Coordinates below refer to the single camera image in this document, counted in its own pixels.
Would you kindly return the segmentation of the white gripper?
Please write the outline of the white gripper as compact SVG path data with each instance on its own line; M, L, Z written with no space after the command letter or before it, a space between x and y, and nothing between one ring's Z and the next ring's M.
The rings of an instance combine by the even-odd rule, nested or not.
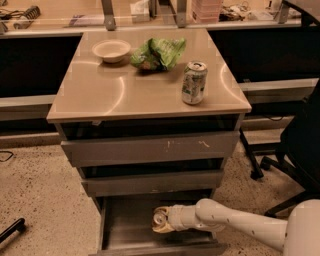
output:
M162 213L167 215L167 223L163 225L155 225L152 230L156 233L165 234L173 231L183 231L185 226L182 223L182 205L160 206L154 210L154 213Z

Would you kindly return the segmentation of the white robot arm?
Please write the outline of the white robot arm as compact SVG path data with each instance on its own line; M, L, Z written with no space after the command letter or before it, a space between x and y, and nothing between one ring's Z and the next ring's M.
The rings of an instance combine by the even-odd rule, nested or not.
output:
M195 229L216 231L232 227L282 253L320 256L320 200L299 203L287 220L228 208L213 199L195 205L160 206L153 213L153 231L169 233Z

